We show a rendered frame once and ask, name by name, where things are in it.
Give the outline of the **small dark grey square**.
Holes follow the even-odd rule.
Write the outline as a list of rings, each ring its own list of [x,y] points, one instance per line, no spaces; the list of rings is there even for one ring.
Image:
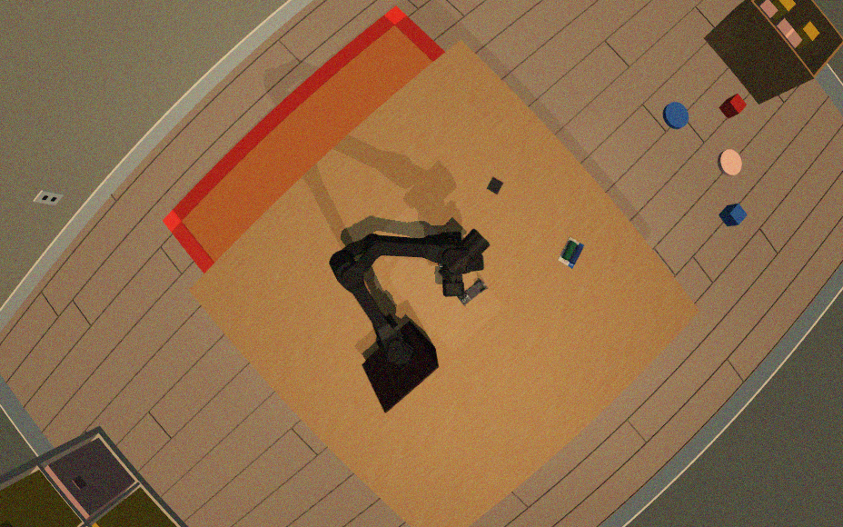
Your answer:
[[[503,182],[497,180],[496,178],[491,178],[491,183],[488,185],[487,189],[493,191],[494,193],[498,194],[499,189],[501,189]]]

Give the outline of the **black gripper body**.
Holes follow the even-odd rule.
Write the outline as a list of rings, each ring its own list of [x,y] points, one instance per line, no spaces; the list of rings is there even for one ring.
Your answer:
[[[455,238],[458,242],[461,241],[461,232],[441,232],[441,234],[448,238]],[[461,276],[454,275],[448,283],[443,283],[442,290],[445,297],[463,296],[464,283],[461,282]]]

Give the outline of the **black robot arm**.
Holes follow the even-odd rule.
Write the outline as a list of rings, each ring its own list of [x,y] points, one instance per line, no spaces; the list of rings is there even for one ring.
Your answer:
[[[402,370],[417,357],[412,345],[405,341],[392,316],[384,316],[364,284],[365,274],[381,255],[421,257],[443,264],[439,274],[449,281],[454,275],[484,269],[483,252],[490,244],[473,228],[460,242],[442,234],[411,238],[367,234],[361,240],[335,252],[329,261],[339,284],[352,293],[372,321],[377,334],[376,343],[387,362],[394,362]],[[362,254],[356,261],[354,257]],[[465,273],[464,273],[465,272]]]

